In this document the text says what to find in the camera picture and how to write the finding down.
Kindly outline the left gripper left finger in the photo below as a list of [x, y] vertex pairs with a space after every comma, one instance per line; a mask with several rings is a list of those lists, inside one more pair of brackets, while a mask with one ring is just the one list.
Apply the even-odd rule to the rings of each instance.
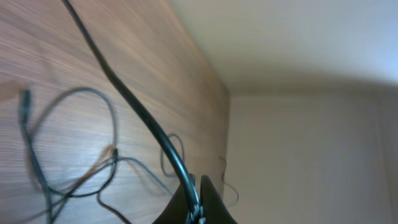
[[182, 184], [178, 186], [172, 198], [154, 220], [153, 224], [195, 224], [195, 217], [192, 215], [186, 194]]

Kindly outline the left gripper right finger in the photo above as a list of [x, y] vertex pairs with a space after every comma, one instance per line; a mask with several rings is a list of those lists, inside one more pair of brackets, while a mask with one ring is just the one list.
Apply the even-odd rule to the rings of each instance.
[[237, 224], [207, 175], [201, 177], [200, 200], [206, 224]]

